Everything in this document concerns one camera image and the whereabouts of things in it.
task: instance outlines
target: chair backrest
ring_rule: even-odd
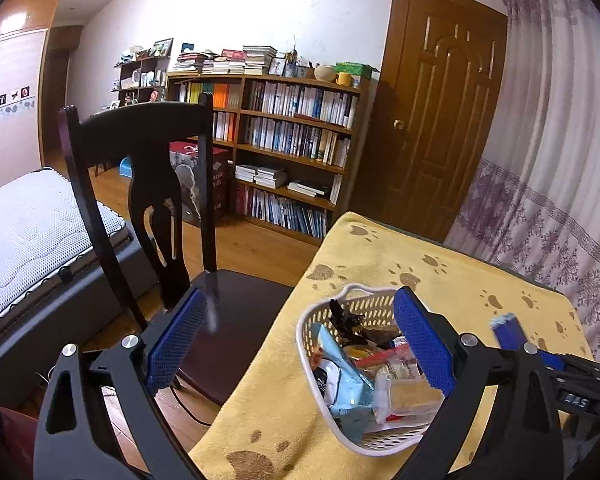
[[[200,189],[203,266],[217,270],[212,182],[211,94],[199,105],[160,102],[110,110],[80,122],[75,107],[59,113],[60,138],[78,209],[118,301],[131,310],[142,328],[138,309],[98,211],[89,168],[129,156],[133,178],[128,209],[138,241],[160,281],[166,308],[175,306],[189,288],[182,250],[182,196],[170,163],[169,143],[198,136],[196,183]],[[145,214],[155,239],[147,232]]]

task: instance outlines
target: table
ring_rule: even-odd
[[[191,450],[209,480],[382,480],[392,478],[408,458],[411,450],[368,458],[342,446],[324,423],[302,372],[295,343],[299,317],[347,283],[409,285],[458,333],[472,332],[488,346],[497,346],[489,320],[513,312],[540,348],[592,359],[573,307],[558,292],[346,213],[327,234],[213,426]],[[471,461],[495,391],[485,391],[453,469]]]

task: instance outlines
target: wardrobe door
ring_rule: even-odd
[[[0,40],[0,186],[41,167],[38,79],[46,30]]]

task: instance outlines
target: mattress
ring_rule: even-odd
[[[124,219],[98,202],[114,246],[128,239]],[[0,187],[0,324],[96,260],[71,184],[51,168]]]

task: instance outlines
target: chair seat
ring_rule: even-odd
[[[216,296],[216,318],[206,316],[178,375],[222,405],[262,346],[292,288],[225,269],[202,272],[191,285]]]

